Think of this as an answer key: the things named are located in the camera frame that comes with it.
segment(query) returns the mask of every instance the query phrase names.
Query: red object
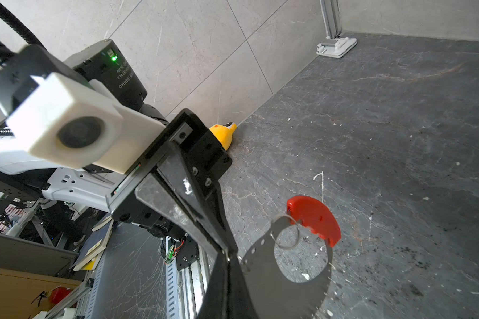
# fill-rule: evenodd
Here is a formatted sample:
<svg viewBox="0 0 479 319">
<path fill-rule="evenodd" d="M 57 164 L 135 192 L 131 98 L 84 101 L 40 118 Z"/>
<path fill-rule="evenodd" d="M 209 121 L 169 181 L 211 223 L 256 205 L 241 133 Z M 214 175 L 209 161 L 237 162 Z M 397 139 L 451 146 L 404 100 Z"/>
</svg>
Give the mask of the red object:
<svg viewBox="0 0 479 319">
<path fill-rule="evenodd" d="M 62 299 L 64 299 L 64 297 L 66 297 L 67 295 L 69 295 L 69 293 L 72 291 L 71 288 L 66 288 L 66 287 L 57 287 L 55 289 L 53 289 L 51 291 L 51 295 L 50 297 L 48 298 L 48 300 L 52 303 L 52 304 L 57 304 L 59 303 Z"/>
<path fill-rule="evenodd" d="M 333 247 L 341 239 L 341 228 L 325 204 L 309 196 L 294 196 L 287 201 L 287 211 L 302 226 L 319 235 Z"/>
</svg>

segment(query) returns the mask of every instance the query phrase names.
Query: white camera housing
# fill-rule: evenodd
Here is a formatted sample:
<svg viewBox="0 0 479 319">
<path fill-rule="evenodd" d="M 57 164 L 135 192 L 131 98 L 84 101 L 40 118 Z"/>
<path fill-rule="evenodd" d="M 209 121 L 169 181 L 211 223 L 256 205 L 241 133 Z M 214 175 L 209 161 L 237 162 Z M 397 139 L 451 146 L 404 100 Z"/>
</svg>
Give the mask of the white camera housing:
<svg viewBox="0 0 479 319">
<path fill-rule="evenodd" d="M 7 125 L 30 155 L 81 169 L 94 163 L 125 174 L 136 159 L 163 131 L 159 121 L 121 105 L 101 82 L 96 90 L 59 73 L 50 74 L 9 116 Z M 57 136 L 68 123 L 95 117 L 101 133 L 95 142 L 70 148 Z"/>
</svg>

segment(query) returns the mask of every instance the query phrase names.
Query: screw hole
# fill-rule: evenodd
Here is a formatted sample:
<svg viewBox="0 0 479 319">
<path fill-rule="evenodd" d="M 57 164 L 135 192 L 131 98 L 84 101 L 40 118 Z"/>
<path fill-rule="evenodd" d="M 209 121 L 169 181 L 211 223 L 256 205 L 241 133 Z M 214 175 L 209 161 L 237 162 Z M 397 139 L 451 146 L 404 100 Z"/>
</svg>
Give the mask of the screw hole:
<svg viewBox="0 0 479 319">
<path fill-rule="evenodd" d="M 129 213 L 128 214 L 122 214 L 121 217 L 119 217 L 119 220 L 120 221 L 126 221 L 126 220 L 130 219 L 130 216 L 131 215 Z"/>
</svg>

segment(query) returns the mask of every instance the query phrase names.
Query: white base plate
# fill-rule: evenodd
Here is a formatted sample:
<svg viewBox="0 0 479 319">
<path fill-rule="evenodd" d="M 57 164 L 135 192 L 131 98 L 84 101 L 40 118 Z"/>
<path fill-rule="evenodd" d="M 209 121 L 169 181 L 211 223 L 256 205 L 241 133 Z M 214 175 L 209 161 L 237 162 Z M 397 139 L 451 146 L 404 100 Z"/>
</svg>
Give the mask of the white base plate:
<svg viewBox="0 0 479 319">
<path fill-rule="evenodd" d="M 318 50 L 316 51 L 316 54 L 338 59 L 342 58 L 355 45 L 357 45 L 357 39 L 355 38 L 340 39 L 335 43 L 335 46 L 320 43 L 317 45 Z"/>
</svg>

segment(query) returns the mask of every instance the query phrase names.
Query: gray wall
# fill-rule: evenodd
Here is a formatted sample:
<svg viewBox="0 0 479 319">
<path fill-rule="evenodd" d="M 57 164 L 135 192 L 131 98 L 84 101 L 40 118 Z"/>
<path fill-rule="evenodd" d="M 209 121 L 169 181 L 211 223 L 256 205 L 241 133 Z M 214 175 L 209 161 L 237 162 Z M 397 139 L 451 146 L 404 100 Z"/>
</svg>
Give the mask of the gray wall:
<svg viewBox="0 0 479 319">
<path fill-rule="evenodd" d="M 479 41 L 479 0 L 338 0 L 344 31 Z"/>
<path fill-rule="evenodd" d="M 173 118 L 240 123 L 316 57 L 319 0 L 0 0 L 59 59 L 112 38 Z M 0 40 L 25 43 L 0 20 Z"/>
</svg>

